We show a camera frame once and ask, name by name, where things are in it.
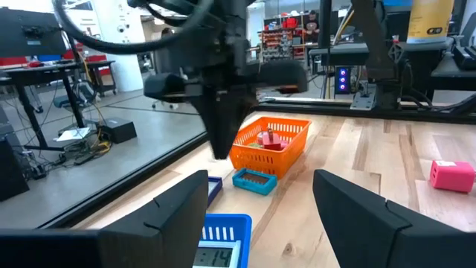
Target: pink cube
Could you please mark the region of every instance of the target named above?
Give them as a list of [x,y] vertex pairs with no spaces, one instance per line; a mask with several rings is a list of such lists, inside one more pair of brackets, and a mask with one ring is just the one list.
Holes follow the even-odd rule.
[[434,160],[430,180],[435,188],[469,193],[475,183],[475,169],[467,162]]

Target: digital display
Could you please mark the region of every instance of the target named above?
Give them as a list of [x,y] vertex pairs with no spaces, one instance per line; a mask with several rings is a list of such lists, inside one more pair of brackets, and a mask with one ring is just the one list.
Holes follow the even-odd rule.
[[195,254],[194,266],[229,267],[233,249],[199,247]]

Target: black box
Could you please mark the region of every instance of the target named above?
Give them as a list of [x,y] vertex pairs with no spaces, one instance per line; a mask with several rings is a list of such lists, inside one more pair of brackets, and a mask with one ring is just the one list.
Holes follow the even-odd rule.
[[116,144],[137,137],[134,122],[122,118],[108,118],[99,129],[102,135],[107,135],[108,139]]
[[30,190],[14,152],[6,137],[2,136],[0,138],[0,170],[2,174],[0,176],[0,201]]

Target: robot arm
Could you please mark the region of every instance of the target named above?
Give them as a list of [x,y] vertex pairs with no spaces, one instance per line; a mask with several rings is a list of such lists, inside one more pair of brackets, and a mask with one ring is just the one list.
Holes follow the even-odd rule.
[[307,91],[306,72],[299,62],[247,62],[246,7],[252,2],[128,0],[131,7],[156,4],[187,16],[178,33],[137,44],[115,44],[85,36],[65,14],[60,0],[54,0],[54,8],[63,30],[90,48],[110,54],[159,49],[170,54],[187,79],[177,74],[157,74],[144,83],[144,94],[161,101],[192,103],[204,122],[215,158],[226,159],[239,127],[257,105],[259,88],[296,85],[293,92],[283,93]]

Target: small blue object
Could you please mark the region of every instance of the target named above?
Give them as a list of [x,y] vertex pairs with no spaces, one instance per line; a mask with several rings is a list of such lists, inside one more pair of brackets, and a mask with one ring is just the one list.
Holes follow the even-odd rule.
[[246,268],[250,255],[251,217],[247,214],[206,214],[200,241],[240,241],[237,267]]
[[38,55],[37,58],[40,62],[49,62],[61,60],[61,55]]
[[233,185],[258,194],[268,195],[276,187],[277,177],[243,168],[233,175]]
[[222,190],[222,187],[223,187],[222,178],[213,177],[213,176],[208,177],[208,205],[207,207],[210,206],[210,204],[213,202],[218,192]]

